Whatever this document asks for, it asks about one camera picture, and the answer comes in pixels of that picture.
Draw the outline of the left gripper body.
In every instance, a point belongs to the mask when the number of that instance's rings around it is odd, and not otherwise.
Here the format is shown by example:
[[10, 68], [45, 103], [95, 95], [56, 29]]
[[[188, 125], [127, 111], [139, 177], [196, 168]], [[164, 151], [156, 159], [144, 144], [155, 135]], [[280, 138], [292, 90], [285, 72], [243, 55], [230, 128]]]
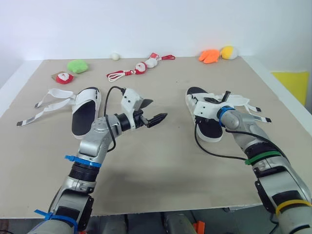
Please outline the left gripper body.
[[149, 121], [143, 116], [143, 113], [144, 112], [141, 109], [133, 112], [135, 128], [140, 128], [142, 126], [149, 127]]

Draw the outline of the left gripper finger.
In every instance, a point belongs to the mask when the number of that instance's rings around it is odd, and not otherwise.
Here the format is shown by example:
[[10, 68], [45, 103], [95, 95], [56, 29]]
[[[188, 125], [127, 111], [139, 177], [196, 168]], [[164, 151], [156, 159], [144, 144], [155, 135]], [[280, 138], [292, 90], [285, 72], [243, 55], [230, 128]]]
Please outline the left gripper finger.
[[152, 102], [153, 102], [152, 99], [147, 99], [147, 98], [142, 99], [142, 100], [139, 101], [139, 105], [138, 105], [138, 107], [136, 109], [137, 110], [143, 109], [143, 108], [147, 107], [148, 105], [150, 105]]
[[147, 123], [147, 128], [151, 128], [159, 123], [161, 123], [167, 116], [168, 114], [167, 113], [160, 113], [156, 116], [154, 116], [153, 118], [151, 119], [148, 119], [148, 123]]

